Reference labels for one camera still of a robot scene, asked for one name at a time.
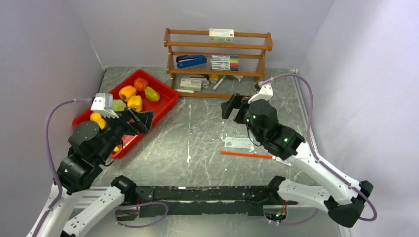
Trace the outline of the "clear zip top bag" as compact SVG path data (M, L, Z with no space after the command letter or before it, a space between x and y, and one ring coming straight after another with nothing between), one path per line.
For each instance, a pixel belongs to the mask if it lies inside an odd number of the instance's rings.
M243 128L223 130L219 134L213 135L210 141L217 143L217 149L220 152L237 153L237 155L232 155L235 157L270 159L284 166L293 167L289 162L280 161L278 157L269 154L262 146L258 147L258 142L252 135L249 137Z

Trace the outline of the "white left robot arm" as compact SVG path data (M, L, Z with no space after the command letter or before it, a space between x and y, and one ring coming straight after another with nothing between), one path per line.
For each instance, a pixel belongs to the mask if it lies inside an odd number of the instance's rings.
M53 171L50 196L29 232L31 237L81 237L109 211L121 204L131 205L137 198L136 184L121 175L87 209L70 218L73 208L91 187L114 148L126 135L147 134L151 130L154 111L137 112L125 108L107 118L104 129L86 120L69 138L70 149Z

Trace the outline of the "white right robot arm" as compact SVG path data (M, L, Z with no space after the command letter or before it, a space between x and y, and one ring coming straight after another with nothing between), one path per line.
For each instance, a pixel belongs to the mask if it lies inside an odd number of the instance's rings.
M279 123L277 110L268 101L252 102L249 97L235 93L221 103L222 118L228 119L234 109L238 109L234 122L245 125L269 154L298 167L317 182L316 186L308 186L276 176L267 186L266 196L271 204L296 201L310 205L347 228L362 219L374 188L371 182L351 178L311 150L312 145L301 134Z

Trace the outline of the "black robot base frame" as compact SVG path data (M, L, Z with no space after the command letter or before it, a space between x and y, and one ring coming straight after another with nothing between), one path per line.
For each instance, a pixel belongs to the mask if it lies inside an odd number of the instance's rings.
M264 216L264 207L286 201L277 191L285 180L275 176L266 186L138 186L125 176L111 185L122 190L122 206L139 218L166 215L246 214Z

